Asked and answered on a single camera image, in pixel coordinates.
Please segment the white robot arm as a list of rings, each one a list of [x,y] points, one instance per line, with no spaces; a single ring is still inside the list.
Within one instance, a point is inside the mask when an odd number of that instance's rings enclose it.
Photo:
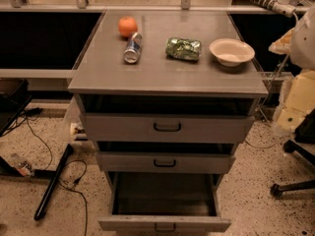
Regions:
[[[276,54],[287,54],[301,71],[281,90],[281,103],[274,120],[286,132],[294,132],[306,115],[315,109],[315,7],[281,38],[269,46]]]

